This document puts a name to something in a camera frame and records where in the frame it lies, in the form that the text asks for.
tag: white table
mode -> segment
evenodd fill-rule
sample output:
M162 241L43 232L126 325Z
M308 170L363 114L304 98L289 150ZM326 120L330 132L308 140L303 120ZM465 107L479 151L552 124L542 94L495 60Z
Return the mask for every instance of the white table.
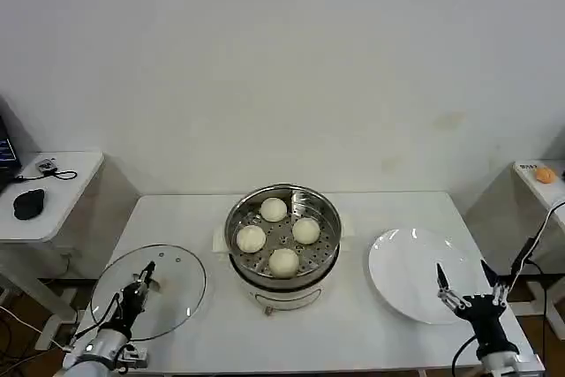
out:
M535 169L548 167L558 176L558 179L549 184L540 183L536 180ZM556 202L565 201L565 181L561 175L565 170L565 161L517 161L514 163L514 171L531 189L531 192L539 200L541 205L549 211ZM554 212L553 219L559 224L561 230L565 231L565 206ZM544 291L541 284L528 282L531 293L535 297L532 302L515 302L512 310L518 316L541 315L544 309ZM565 277L557 281L547 290L547 320L555 335L565 340L565 322L555 309L555 304L565 298Z
M209 285L202 307L184 325L153 341L149 367L130 373L292 373L449 367L471 332L461 321L447 326L418 323L393 310L371 289L367 252L382 231L399 226L435 231L476 259L480 252L444 192L330 193L356 235L340 253L332 281L312 305L270 317L240 287L225 253L212 252L215 229L240 198L234 195L145 196L135 207L112 258L154 243L181 245L202 260ZM483 289L490 292L486 281ZM150 317L140 315L139 320ZM85 314L80 329L91 325ZM502 316L509 340L531 354L511 311ZM85 335L75 352L94 336ZM476 344L459 365L475 366Z
M47 335L57 330L61 323L74 322L76 313L69 302L76 290L69 289L62 297L56 296L37 279L30 267L12 257L9 248L26 244L41 250L42 255L47 255L55 263L62 261L60 255L49 246L49 241L59 232L100 168L103 155L101 152L54 152L22 155L22 158L26 166L20 175L24 177L40 176L35 164L43 159L55 160L59 171L77 172L77 177L72 180L48 177L10 185L0 193L0 247L8 248L0 249L0 275L55 314L44 329ZM46 193L41 214L28 221L18 220L13 214L14 200L24 192L40 188ZM36 347L42 347L47 341L41 337Z

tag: mouse cable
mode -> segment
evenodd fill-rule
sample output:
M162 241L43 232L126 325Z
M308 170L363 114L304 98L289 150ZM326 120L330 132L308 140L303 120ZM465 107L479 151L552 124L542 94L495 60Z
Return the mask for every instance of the mouse cable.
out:
M44 173L40 177L17 176L17 177L14 177L12 182L13 183L24 183L26 181L43 180L44 178L47 178L47 177L55 177L55 178L58 178L59 180L73 180L78 175L79 174L77 173L77 171L55 171L55 172Z

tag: cable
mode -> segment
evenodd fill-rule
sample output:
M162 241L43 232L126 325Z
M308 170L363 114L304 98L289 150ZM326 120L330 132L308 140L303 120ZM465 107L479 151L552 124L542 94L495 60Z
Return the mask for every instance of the cable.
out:
M8 351L10 350L10 347L11 347L12 334L11 334L10 324L8 324L4 318L0 317L0 323L2 323L2 325L4 327L6 327L6 330L8 330L8 343L6 344L6 347L4 348L4 350L2 351L2 359L0 359L0 360L4 361L4 358L6 358L6 356L9 357Z
M453 360L451 361L451 375L453 377L456 377L456 365L457 365L457 360L459 359L459 357L461 356L461 354L463 353L463 351L465 349L467 349L467 346L469 346L471 343L473 343L473 341L476 339L476 336L473 336L471 339L469 339L467 342L463 343L461 345L461 347L459 348L459 351L456 352L455 356L453 357Z
M118 349L118 350L117 350L117 354L116 354L116 356L114 357L114 369L117 369L117 362L118 362L118 360L120 359L120 355L121 355L122 352L125 351L126 349L127 349L128 351L133 351L135 348L133 347L132 344L126 343L124 346L122 346L120 349ZM130 371L130 367L129 367L126 363L123 363L123 364L122 364L122 367L124 368L124 370L121 370L121 369L118 370L118 371L117 371L118 374L124 375L124 374L127 374L128 371Z
M74 178L76 178L78 176L79 176L79 174L77 173L77 171L55 171L55 172L44 173L40 177L17 176L17 177L14 177L12 182L13 183L24 183L26 181L43 180L44 178L47 178L47 177L55 177L55 178L58 178L59 180L73 180Z
M8 368L7 370L5 370L4 372L0 373L0 377L2 377L3 375L6 375L7 373L9 373L11 370L13 370L14 368L17 368L19 366L21 366L22 364L25 364L28 361L31 361L32 359L36 359L42 355L45 355L48 352L51 352L52 350L56 349L55 347L51 348L51 349L47 349L46 351L42 351L39 353L36 353L35 355L32 355L31 357L27 357L19 362L17 362L16 364L14 364L13 366L11 366L10 368Z
M33 331L36 331L37 333L41 334L41 331L38 330L37 328L35 328L34 326L32 326L31 324L27 324L25 321L21 320L20 318L18 318L18 316L15 313L12 313L11 311L7 310L6 308L4 308L3 306L0 305L0 309L2 309L3 311L7 312L9 315L11 315L16 321L20 322L21 324L23 324L24 326L31 328ZM61 346L59 343L57 343L55 340L50 339L51 342L53 342L53 344L59 348L60 350L63 349L63 346Z
M541 267L536 264L533 260L527 260L527 264L532 264L535 268L538 269L540 275L545 275L546 273L543 272ZM546 321L547 321L547 289L545 285L541 285L544 290L544 318L541 321L541 362L544 364L546 363Z
M46 286L49 286L50 284L52 284L55 280L58 280L59 278L63 277L64 275L66 275L69 272L69 269L71 269L71 256L67 256L67 267L64 270L63 273L53 277L51 280L49 280L48 282L44 283Z
M542 222L542 224L539 227L536 235L533 238L528 239L527 245L529 246L529 249L527 249L523 258L520 259L520 262L517 264L517 269L512 270L512 274L514 275L514 280L512 281L512 284L510 284L510 290L508 291L508 293L510 293L512 291L512 289L514 289L514 285L516 284L516 281L518 280L518 276L520 275L520 273L524 269L525 262L531 257L531 255L533 254L533 251L536 249L536 247L538 247L539 240L541 239L541 233L543 233L543 231L546 229L547 223L549 222L549 218L551 217L552 213L555 212L560 207L562 207L563 205L565 205L565 201L561 201L561 203L558 203L554 207L551 207L549 212L547 212L546 219Z
M114 296L112 297L112 299L110 300L108 307L106 308L106 311L104 312L104 315L102 316L102 318L100 318L100 321L96 322L96 320L94 320L94 324L92 326L90 326L89 328L85 328L81 332L74 335L74 339L78 340L82 336L84 336L86 333L88 333L90 330L94 330L95 328L100 327L100 325L104 322L104 320L106 320L106 317L108 316L108 313L109 313L110 308L112 307L112 304L114 302L117 302L117 308L120 307L119 299L120 299L120 295L118 293L115 293Z

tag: wooden floor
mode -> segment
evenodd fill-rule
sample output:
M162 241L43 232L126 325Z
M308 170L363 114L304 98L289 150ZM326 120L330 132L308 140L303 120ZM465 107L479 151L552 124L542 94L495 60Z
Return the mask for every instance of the wooden floor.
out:
M549 284L553 279L547 277L542 283ZM60 292L63 288L59 282L52 283L49 287L55 292ZM78 296L73 302L75 308L84 308L89 300L92 285L79 288ZM531 300L524 282L520 282L515 288L513 297L510 300L526 301ZM49 313L34 300L26 295L19 295L7 300L4 307L16 313L22 320L42 328L43 324L49 317ZM560 305L560 313L565 314L565 304ZM0 358L2 365L0 366L0 377L51 377L59 368L63 361L64 354L59 349L49 351L28 363L23 364L15 369L10 370L7 374L3 374L13 365L18 358L38 353L34 350L34 343L37 334L30 328L23 326L15 321L9 314L4 311L0 312L0 317L9 326L10 330L0 321ZM540 354L541 352L541 317L524 317L519 318L520 324L524 329L524 333L528 336L534 350ZM70 334L74 331L73 326L64 326L57 335L57 341L61 344L66 343ZM552 329L546 324L546 377L558 377L565 375L565 342L558 340ZM371 375L379 377L418 377L415 371L404 372L387 372L387 373L332 373L332 376L352 376ZM430 377L449 377L449 370L432 370L428 371Z

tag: white wall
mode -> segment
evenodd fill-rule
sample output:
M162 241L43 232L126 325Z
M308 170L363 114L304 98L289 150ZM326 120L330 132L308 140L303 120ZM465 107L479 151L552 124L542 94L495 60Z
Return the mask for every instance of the white wall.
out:
M141 192L449 190L565 155L563 0L0 0L0 93Z

